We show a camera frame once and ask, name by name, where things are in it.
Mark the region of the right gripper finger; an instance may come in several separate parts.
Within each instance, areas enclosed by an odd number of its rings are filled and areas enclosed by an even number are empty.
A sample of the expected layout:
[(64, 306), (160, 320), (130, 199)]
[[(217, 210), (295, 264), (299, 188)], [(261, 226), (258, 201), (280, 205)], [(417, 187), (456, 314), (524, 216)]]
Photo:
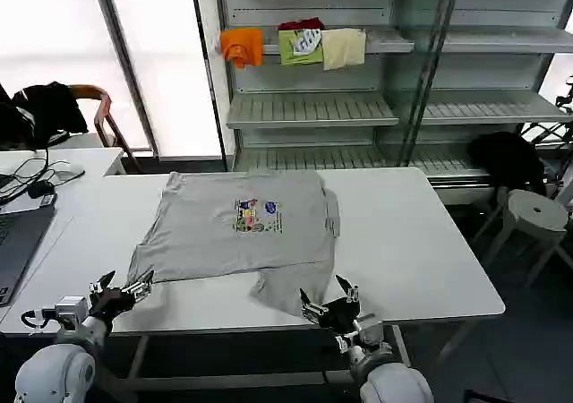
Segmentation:
[(336, 275), (336, 280), (340, 285), (341, 289), (346, 294), (346, 301), (348, 303), (358, 303), (359, 302), (359, 291), (358, 286), (353, 286), (348, 280)]
[(301, 313), (309, 321), (318, 321), (325, 314), (325, 308), (313, 303), (302, 288), (299, 289), (301, 301)]

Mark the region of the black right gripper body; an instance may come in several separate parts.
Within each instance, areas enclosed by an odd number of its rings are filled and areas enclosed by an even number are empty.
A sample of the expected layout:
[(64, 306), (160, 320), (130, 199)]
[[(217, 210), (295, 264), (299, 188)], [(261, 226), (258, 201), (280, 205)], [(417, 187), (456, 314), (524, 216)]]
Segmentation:
[(348, 302), (339, 298), (323, 306), (327, 312), (320, 317), (320, 326), (334, 331), (354, 331), (354, 321), (358, 317), (361, 306), (358, 300)]

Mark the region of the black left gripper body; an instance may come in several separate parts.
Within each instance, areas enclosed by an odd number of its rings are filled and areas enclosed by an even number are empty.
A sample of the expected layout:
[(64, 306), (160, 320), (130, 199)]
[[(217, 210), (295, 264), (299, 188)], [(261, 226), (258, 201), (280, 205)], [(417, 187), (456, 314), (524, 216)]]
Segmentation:
[(106, 287), (100, 291), (92, 291), (90, 303), (89, 316), (100, 320), (114, 320), (134, 307), (135, 297), (119, 287)]

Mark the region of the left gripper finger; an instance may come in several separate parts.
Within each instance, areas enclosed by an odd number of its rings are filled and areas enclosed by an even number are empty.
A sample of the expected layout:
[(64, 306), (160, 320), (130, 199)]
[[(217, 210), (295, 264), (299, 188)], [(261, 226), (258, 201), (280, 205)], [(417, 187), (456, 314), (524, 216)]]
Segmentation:
[(152, 290), (154, 270), (148, 270), (138, 277), (132, 284), (126, 284), (122, 292), (130, 296), (134, 301), (142, 301)]
[(91, 294), (98, 294), (103, 292), (111, 283), (115, 276), (115, 271), (111, 270), (107, 274), (101, 276), (95, 283), (90, 283)]

